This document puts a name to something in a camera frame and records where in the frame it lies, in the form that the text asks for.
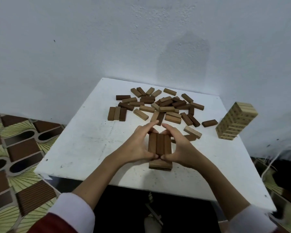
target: left hand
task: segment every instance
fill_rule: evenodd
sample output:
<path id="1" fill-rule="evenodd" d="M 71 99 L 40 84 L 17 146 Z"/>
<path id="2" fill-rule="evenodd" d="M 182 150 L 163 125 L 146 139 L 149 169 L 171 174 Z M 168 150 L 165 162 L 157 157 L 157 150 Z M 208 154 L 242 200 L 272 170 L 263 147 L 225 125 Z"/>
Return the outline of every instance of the left hand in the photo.
<path id="1" fill-rule="evenodd" d="M 118 160 L 125 163 L 136 162 L 141 159 L 156 159 L 159 156 L 154 153 L 150 153 L 146 150 L 144 145 L 144 138 L 149 132 L 158 133 L 153 128 L 159 121 L 150 122 L 144 126 L 138 126 L 134 133 L 111 155 L 116 156 Z"/>

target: right hand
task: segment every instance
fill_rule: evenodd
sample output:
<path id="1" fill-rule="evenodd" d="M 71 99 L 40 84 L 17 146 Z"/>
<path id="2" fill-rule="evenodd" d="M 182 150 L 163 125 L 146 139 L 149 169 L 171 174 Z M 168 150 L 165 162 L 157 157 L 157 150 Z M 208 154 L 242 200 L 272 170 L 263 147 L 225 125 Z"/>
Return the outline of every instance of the right hand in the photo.
<path id="1" fill-rule="evenodd" d="M 162 126 L 166 128 L 162 134 L 168 134 L 174 137 L 176 141 L 176 150 L 172 154 L 162 155 L 161 159 L 176 162 L 185 167 L 198 169 L 200 161 L 206 157 L 199 152 L 178 129 L 166 123 L 162 123 Z"/>

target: wooden block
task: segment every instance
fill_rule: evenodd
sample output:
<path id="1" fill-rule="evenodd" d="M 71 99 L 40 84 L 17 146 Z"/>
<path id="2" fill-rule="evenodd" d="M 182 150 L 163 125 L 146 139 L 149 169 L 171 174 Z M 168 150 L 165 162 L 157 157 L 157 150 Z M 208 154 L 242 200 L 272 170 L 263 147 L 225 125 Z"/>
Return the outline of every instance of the wooden block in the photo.
<path id="1" fill-rule="evenodd" d="M 190 105 L 193 106 L 196 109 L 199 109 L 199 110 L 204 110 L 204 108 L 205 108 L 205 106 L 196 104 L 194 102 L 190 102 Z"/>
<path id="2" fill-rule="evenodd" d="M 127 114 L 127 109 L 126 108 L 121 108 L 120 112 L 120 121 L 125 122 L 126 121 L 126 114 Z"/>
<path id="3" fill-rule="evenodd" d="M 150 121 L 155 122 L 156 120 L 158 120 L 157 119 L 158 116 L 159 116 L 159 112 L 157 110 L 155 110 Z"/>
<path id="4" fill-rule="evenodd" d="M 141 112 L 139 109 L 135 109 L 133 113 L 138 117 L 142 118 L 144 121 L 149 118 L 149 116 L 147 116 L 144 112 Z"/>
<path id="5" fill-rule="evenodd" d="M 157 111 L 159 111 L 159 106 L 156 103 L 152 103 L 151 107 L 155 108 Z"/>
<path id="6" fill-rule="evenodd" d="M 194 115 L 194 107 L 193 106 L 191 106 L 190 108 L 189 108 L 189 114 L 191 114 L 191 115 Z"/>
<path id="7" fill-rule="evenodd" d="M 157 124 L 158 126 L 160 126 L 162 124 L 164 116 L 165 116 L 164 113 L 159 113 L 159 116 L 157 117 L 157 120 L 159 121 L 159 123 Z"/>
<path id="8" fill-rule="evenodd" d="M 114 113 L 114 120 L 120 120 L 120 112 L 121 112 L 121 107 L 116 106 L 115 113 Z"/>
<path id="9" fill-rule="evenodd" d="M 193 122 L 189 119 L 186 113 L 181 113 L 181 116 L 186 125 L 188 126 L 193 125 Z"/>
<path id="10" fill-rule="evenodd" d="M 157 137 L 157 133 L 151 132 L 149 134 L 148 151 L 154 154 L 156 154 L 156 137 Z"/>
<path id="11" fill-rule="evenodd" d="M 187 132 L 187 133 L 189 133 L 189 134 L 191 134 L 191 135 L 196 136 L 197 139 L 199 139 L 199 138 L 202 136 L 202 133 L 196 131 L 196 130 L 193 129 L 193 128 L 190 128 L 189 126 L 186 126 L 186 127 L 183 129 L 183 131 L 185 131 L 185 132 Z"/>
<path id="12" fill-rule="evenodd" d="M 165 120 L 169 121 L 169 122 L 172 122 L 172 123 L 181 124 L 181 119 L 180 118 L 176 118 L 176 117 L 173 117 L 173 116 L 170 116 L 170 115 L 166 115 L 165 116 Z"/>
<path id="13" fill-rule="evenodd" d="M 194 127 L 199 127 L 200 123 L 196 120 L 196 118 L 194 118 L 193 115 L 188 114 L 187 116 L 188 116 L 189 119 L 193 122 Z"/>
<path id="14" fill-rule="evenodd" d="M 138 98 L 142 96 L 142 94 L 139 91 L 137 91 L 136 88 L 132 88 L 130 91 Z"/>
<path id="15" fill-rule="evenodd" d="M 169 135 L 164 135 L 164 154 L 171 153 L 171 138 Z"/>
<path id="16" fill-rule="evenodd" d="M 163 98 L 160 98 L 159 101 L 162 103 L 164 101 L 167 101 L 167 100 L 172 100 L 172 98 L 170 96 L 167 96 L 167 97 L 163 97 Z"/>
<path id="17" fill-rule="evenodd" d="M 172 102 L 173 102 L 173 100 L 170 99 L 170 100 L 167 100 L 167 101 L 164 101 L 164 102 L 160 103 L 159 106 L 160 107 L 166 107 L 166 106 L 171 105 Z"/>
<path id="18" fill-rule="evenodd" d="M 218 122 L 215 119 L 202 122 L 202 125 L 204 127 L 210 127 L 210 126 L 214 126 L 217 124 L 218 124 Z"/>
<path id="19" fill-rule="evenodd" d="M 147 96 L 151 95 L 154 92 L 154 88 L 150 88 L 146 91 Z"/>
<path id="20" fill-rule="evenodd" d="M 171 171 L 172 162 L 161 159 L 154 159 L 149 162 L 149 168 L 162 171 Z"/>
<path id="21" fill-rule="evenodd" d="M 175 96 L 175 95 L 177 94 L 177 92 L 175 92 L 175 91 L 173 91 L 173 90 L 170 90 L 170 89 L 167 89 L 167 88 L 164 89 L 164 92 L 165 92 L 165 93 L 168 93 L 168 94 L 171 94 L 171 95 L 173 95 L 173 96 Z"/>
<path id="22" fill-rule="evenodd" d="M 145 104 L 152 104 L 154 103 L 153 99 L 140 99 L 140 102 L 144 102 Z"/>
<path id="23" fill-rule="evenodd" d="M 192 98 L 190 98 L 187 94 L 183 93 L 181 96 L 182 96 L 183 99 L 185 99 L 188 103 L 193 102 Z"/>
<path id="24" fill-rule="evenodd" d="M 142 96 L 146 96 L 146 93 L 144 92 L 144 90 L 141 87 L 138 87 L 137 91 L 139 91 Z"/>
<path id="25" fill-rule="evenodd" d="M 161 93 L 162 93 L 161 90 L 156 90 L 155 92 L 153 92 L 153 93 L 151 94 L 151 96 L 157 97 L 157 96 L 159 96 Z"/>
<path id="26" fill-rule="evenodd" d="M 114 120 L 115 107 L 110 107 L 108 114 L 108 121 Z"/>
<path id="27" fill-rule="evenodd" d="M 186 104 L 186 105 L 178 107 L 177 109 L 179 109 L 179 110 L 188 110 L 190 108 L 191 108 L 191 105 L 190 104 Z"/>
<path id="28" fill-rule="evenodd" d="M 172 100 L 173 100 L 174 102 L 181 101 L 181 99 L 180 99 L 178 96 L 173 97 Z"/>
<path id="29" fill-rule="evenodd" d="M 160 107 L 160 112 L 174 112 L 175 108 L 173 106 L 167 106 L 167 107 Z"/>
<path id="30" fill-rule="evenodd" d="M 173 105 L 173 107 L 178 108 L 178 107 L 180 107 L 180 106 L 184 106 L 184 105 L 186 105 L 186 101 L 178 101 L 178 102 L 174 102 L 172 105 Z"/>
<path id="31" fill-rule="evenodd" d="M 129 105 L 129 104 L 126 104 L 126 103 L 123 103 L 123 102 L 120 102 L 118 106 L 120 106 L 122 108 L 126 108 L 126 109 L 128 109 L 130 111 L 133 111 L 134 110 L 134 106 Z"/>
<path id="32" fill-rule="evenodd" d="M 145 111 L 145 112 L 150 112 L 150 113 L 154 113 L 155 109 L 150 107 L 150 106 L 144 106 L 144 105 L 140 105 L 139 110 L 141 111 Z"/>
<path id="33" fill-rule="evenodd" d="M 195 135 L 189 134 L 189 135 L 184 135 L 184 137 L 186 139 L 188 139 L 189 141 L 195 141 L 196 140 L 196 136 Z"/>
<path id="34" fill-rule="evenodd" d="M 121 100 L 130 98 L 130 95 L 117 95 L 115 97 L 117 101 L 121 101 Z"/>
<path id="35" fill-rule="evenodd" d="M 152 99 L 155 100 L 154 96 L 141 96 L 141 99 Z"/>
<path id="36" fill-rule="evenodd" d="M 156 139 L 156 154 L 161 156 L 164 154 L 164 134 L 157 134 Z"/>
<path id="37" fill-rule="evenodd" d="M 129 103 L 129 102 L 132 102 L 132 101 L 137 101 L 137 98 L 136 97 L 132 97 L 132 98 L 127 98 L 127 99 L 124 99 L 122 100 L 123 103 Z"/>
<path id="38" fill-rule="evenodd" d="M 166 115 L 170 115 L 172 117 L 181 118 L 181 114 L 177 114 L 175 112 L 167 112 Z"/>
<path id="39" fill-rule="evenodd" d="M 139 101 L 131 101 L 129 104 L 134 106 L 134 107 L 139 107 L 140 105 L 145 105 L 144 102 L 139 102 Z"/>

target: red sleeve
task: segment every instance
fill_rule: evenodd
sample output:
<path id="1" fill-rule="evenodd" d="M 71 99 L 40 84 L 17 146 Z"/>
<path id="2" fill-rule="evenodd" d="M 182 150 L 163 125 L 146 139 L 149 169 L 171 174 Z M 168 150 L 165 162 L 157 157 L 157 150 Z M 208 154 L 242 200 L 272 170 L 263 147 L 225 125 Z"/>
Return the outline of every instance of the red sleeve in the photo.
<path id="1" fill-rule="evenodd" d="M 77 231 L 59 216 L 48 213 L 38 220 L 27 233 L 77 233 Z"/>

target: tiled floor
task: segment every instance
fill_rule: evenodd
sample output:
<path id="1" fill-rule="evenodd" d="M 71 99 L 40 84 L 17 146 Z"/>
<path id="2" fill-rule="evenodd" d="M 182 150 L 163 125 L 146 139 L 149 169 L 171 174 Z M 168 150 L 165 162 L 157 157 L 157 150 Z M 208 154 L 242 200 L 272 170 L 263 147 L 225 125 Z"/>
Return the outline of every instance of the tiled floor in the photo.
<path id="1" fill-rule="evenodd" d="M 58 193 L 33 172 L 65 127 L 0 114 L 0 233 L 27 230 Z"/>

